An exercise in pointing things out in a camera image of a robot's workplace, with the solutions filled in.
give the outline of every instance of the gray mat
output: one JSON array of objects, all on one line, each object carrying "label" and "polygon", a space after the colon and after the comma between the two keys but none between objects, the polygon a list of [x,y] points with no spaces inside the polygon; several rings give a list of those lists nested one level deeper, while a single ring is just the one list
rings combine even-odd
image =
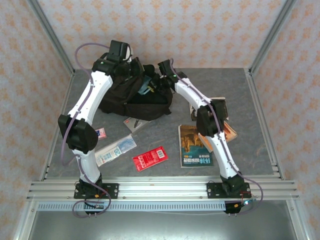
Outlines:
[{"label": "gray mat", "polygon": [[[187,68],[182,71],[191,82],[208,97],[225,97],[229,114],[229,125],[238,137],[228,143],[230,152],[239,169],[245,175],[272,174],[272,166],[253,104],[252,96],[242,68]],[[78,101],[88,83],[85,72],[77,70],[66,105],[67,114]],[[211,176],[219,175],[218,163],[213,167],[181,168],[178,126],[195,125],[191,121],[189,103],[179,94],[173,95],[170,107],[172,114],[164,115],[132,134],[137,147],[115,160],[105,163],[99,169],[102,176]],[[93,128],[104,128],[107,138],[98,141],[99,150],[131,133],[123,121],[127,117],[105,114],[97,110]],[[59,135],[48,177],[78,177],[79,168],[74,160],[68,167],[60,163],[62,137]],[[137,172],[132,158],[139,154],[163,146],[169,160]],[[73,158],[73,153],[65,150],[65,160]]]}]

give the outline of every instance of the red card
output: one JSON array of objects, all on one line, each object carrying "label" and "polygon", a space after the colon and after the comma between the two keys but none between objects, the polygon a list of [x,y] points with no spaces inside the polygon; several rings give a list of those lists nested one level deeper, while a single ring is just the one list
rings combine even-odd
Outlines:
[{"label": "red card", "polygon": [[164,147],[160,146],[151,151],[147,151],[141,155],[133,158],[134,165],[138,172],[159,164],[165,160],[168,160]]}]

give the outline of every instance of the wall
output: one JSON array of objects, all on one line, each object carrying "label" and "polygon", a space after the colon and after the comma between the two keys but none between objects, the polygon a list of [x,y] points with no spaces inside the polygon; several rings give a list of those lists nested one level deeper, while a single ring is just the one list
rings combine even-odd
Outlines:
[{"label": "wall", "polygon": [[0,1],[0,239],[47,157],[70,75],[25,0]]},{"label": "wall", "polygon": [[[64,50],[86,42],[128,42],[144,63],[249,68],[285,0],[39,0]],[[104,53],[79,53],[91,68]]]},{"label": "wall", "polygon": [[320,236],[320,4],[297,0],[254,80],[278,157]]}]

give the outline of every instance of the wallpaper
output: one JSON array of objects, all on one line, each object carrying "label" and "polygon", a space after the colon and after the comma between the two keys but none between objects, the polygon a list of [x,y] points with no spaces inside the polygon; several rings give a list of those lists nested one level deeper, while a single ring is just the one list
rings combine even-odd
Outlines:
[{"label": "wallpaper", "polygon": [[[86,42],[127,42],[144,64],[174,58],[182,68],[249,68],[285,0],[39,0],[75,64]],[[104,53],[79,53],[92,68]]]},{"label": "wallpaper", "polygon": [[320,4],[296,2],[254,80],[285,176],[320,236]]},{"label": "wallpaper", "polygon": [[25,0],[0,1],[0,239],[47,157],[70,75]]}]

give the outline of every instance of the wire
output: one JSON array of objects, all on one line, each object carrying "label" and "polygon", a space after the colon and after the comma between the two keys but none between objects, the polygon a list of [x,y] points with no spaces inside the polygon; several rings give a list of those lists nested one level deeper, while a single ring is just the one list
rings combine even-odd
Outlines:
[{"label": "wire", "polygon": [[[170,59],[170,68],[171,68],[171,71],[177,76],[177,78],[178,78],[183,84],[185,84],[186,86],[188,86],[188,87],[189,87],[191,90],[193,90],[206,104],[208,104],[208,106],[209,106],[209,108],[210,108],[210,110],[211,110],[211,112],[212,112],[212,115],[213,115],[213,118],[214,118],[214,121],[215,121],[215,125],[216,125],[216,127],[217,127],[217,129],[218,129],[218,133],[221,133],[221,128],[220,128],[220,126],[219,126],[219,122],[218,122],[217,115],[216,115],[216,113],[215,113],[215,110],[214,110],[213,107],[211,106],[210,102],[208,102],[208,101],[204,98],[204,96],[203,96],[200,92],[198,92],[192,85],[188,85],[188,84],[176,73],[176,71],[175,71],[175,69],[174,69],[174,67],[173,67],[173,64],[174,64],[174,60],[173,60],[173,58],[171,58],[171,59]],[[231,168],[232,168],[241,178],[243,178],[244,180],[247,180],[247,181],[249,181],[249,182],[254,183],[255,185],[257,185],[258,188],[259,188],[260,191],[261,191],[261,198],[260,198],[259,202],[257,203],[257,205],[254,206],[252,209],[247,210],[247,211],[244,211],[244,212],[240,212],[240,213],[238,213],[237,215],[248,214],[248,213],[252,212],[253,210],[257,209],[257,208],[259,207],[259,205],[262,203],[262,200],[264,199],[264,191],[263,191],[262,187],[260,186],[260,184],[259,184],[258,182],[256,182],[256,181],[254,181],[254,180],[252,180],[252,179],[250,179],[250,178],[247,178],[247,177],[243,176],[243,175],[234,167],[234,165],[231,164],[231,160],[230,160],[229,155],[228,155],[228,153],[227,153],[227,149],[226,149],[226,146],[225,146],[225,144],[224,144],[224,141],[221,139],[221,137],[220,137],[219,135],[218,135],[218,139],[219,139],[219,141],[220,141],[220,143],[221,143],[221,145],[222,145],[223,151],[224,151],[224,153],[225,153],[225,155],[226,155],[226,157],[227,157],[228,163],[229,163],[229,165],[231,166]]]}]

